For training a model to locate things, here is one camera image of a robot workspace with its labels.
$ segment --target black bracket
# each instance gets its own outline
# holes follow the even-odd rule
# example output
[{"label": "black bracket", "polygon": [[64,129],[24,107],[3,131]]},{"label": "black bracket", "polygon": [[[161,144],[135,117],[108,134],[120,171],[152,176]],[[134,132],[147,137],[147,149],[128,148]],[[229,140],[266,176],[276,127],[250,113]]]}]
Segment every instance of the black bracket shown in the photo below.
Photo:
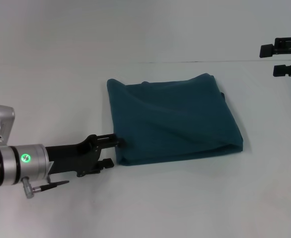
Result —
[{"label": "black bracket", "polygon": [[90,135],[76,145],[46,147],[49,160],[54,162],[49,175],[69,171],[77,172],[77,177],[98,174],[101,170],[114,167],[111,159],[99,161],[102,149],[119,146],[121,140],[115,134]]},{"label": "black bracket", "polygon": [[[263,45],[260,48],[260,58],[272,57],[273,55],[291,54],[291,37],[276,38],[275,45]],[[291,77],[291,65],[276,65],[274,67],[274,77],[285,76]]]}]

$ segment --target silver cylinder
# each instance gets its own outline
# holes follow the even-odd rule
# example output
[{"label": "silver cylinder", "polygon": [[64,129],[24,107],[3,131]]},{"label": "silver cylinder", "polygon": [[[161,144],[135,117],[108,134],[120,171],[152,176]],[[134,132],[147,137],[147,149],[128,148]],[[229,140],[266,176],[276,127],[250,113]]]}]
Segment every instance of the silver cylinder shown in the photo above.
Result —
[{"label": "silver cylinder", "polygon": [[44,179],[49,170],[46,148],[41,144],[0,146],[0,186]]}]

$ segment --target teal cloth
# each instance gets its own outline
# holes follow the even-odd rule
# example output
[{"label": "teal cloth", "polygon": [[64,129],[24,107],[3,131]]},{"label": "teal cloth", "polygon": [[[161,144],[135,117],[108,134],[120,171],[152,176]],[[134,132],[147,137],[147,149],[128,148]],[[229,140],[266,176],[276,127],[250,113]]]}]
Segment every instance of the teal cloth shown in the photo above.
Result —
[{"label": "teal cloth", "polygon": [[124,85],[109,79],[117,163],[141,165],[240,152],[243,139],[215,78]]}]

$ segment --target green indicator light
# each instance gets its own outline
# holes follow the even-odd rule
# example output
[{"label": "green indicator light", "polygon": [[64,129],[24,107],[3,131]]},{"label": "green indicator light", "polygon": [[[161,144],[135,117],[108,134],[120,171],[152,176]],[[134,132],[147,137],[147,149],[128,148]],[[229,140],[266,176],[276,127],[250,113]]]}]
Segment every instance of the green indicator light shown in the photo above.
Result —
[{"label": "green indicator light", "polygon": [[30,156],[29,154],[23,154],[23,155],[21,156],[21,161],[22,161],[22,162],[25,162],[25,163],[28,163],[28,162],[31,161],[31,156]]}]

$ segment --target dark green fabric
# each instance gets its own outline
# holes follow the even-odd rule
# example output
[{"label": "dark green fabric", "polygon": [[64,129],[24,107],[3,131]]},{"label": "dark green fabric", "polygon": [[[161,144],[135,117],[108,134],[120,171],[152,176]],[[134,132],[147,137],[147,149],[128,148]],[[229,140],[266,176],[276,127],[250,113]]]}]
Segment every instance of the dark green fabric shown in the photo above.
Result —
[{"label": "dark green fabric", "polygon": [[124,85],[107,82],[117,163],[141,165],[240,152],[243,139],[213,76]]}]

